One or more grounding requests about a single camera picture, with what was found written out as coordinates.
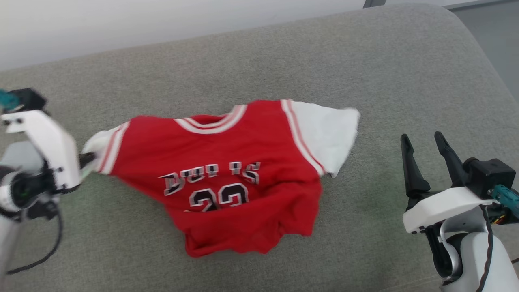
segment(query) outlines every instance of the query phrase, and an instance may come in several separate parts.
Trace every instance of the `black cable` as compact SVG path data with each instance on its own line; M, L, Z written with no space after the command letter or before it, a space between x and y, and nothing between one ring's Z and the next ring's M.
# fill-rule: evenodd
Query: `black cable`
M7 272L8 275L16 274L16 273L19 273L21 271L25 271L25 270L34 268L35 266L37 266L37 265L45 262L46 260L48 260L56 252L56 250L58 250L58 246L60 245L60 242L61 242L61 235L63 233L63 219L61 218L60 210L59 210L57 204L55 204L54 202L49 202L49 204L53 204L54 205L54 208L56 209L56 215L58 216L58 238L56 239L56 243L54 244L54 247L41 260L35 261L35 262L31 263L31 264L28 264L26 266L23 266L23 267L20 267L20 268L17 268L17 269L10 270L10 271Z
M483 275L481 276L480 286L477 288L476 292L483 291L485 288L486 279L488 277L488 272L490 270L490 263L492 262L492 248L494 245L494 235L492 233L492 226L490 225L490 220L488 218L487 209L485 206L480 205L481 211L483 211L483 217L486 221L487 231L488 231L488 249L487 249L487 260L485 262L485 269L483 270Z

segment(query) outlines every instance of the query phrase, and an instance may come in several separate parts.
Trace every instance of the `white wall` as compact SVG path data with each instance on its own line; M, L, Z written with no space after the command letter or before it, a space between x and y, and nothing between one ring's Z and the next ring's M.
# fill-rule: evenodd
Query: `white wall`
M0 71L363 5L364 0L0 0Z

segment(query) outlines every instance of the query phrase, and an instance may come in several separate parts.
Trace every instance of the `jersey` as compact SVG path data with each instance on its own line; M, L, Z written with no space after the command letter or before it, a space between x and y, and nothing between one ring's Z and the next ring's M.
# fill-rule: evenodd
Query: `jersey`
M222 116L138 116L92 137L96 171L164 204L200 257L267 253L286 233L312 234L320 176L335 177L359 112L257 100Z

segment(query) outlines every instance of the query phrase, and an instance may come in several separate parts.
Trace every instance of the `white sleeve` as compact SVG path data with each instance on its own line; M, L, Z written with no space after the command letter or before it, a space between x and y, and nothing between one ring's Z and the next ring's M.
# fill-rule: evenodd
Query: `white sleeve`
M359 111L292 100L282 100L281 105L301 154L319 175L336 177L357 137Z
M106 175L112 172L121 147L122 137L129 124L130 122L126 122L111 130L98 132L85 143L82 153L95 153L95 159L91 163L94 171Z

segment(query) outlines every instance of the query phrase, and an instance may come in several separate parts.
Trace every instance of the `teal connector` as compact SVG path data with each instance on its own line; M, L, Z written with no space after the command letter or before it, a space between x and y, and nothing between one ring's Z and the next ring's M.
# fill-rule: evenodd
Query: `teal connector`
M510 209L515 217L519 218L519 195L512 192L502 184L498 184L492 191L492 197L503 206Z
M7 111L14 110L20 105L20 99L14 94L10 94L5 90L0 89L0 106Z

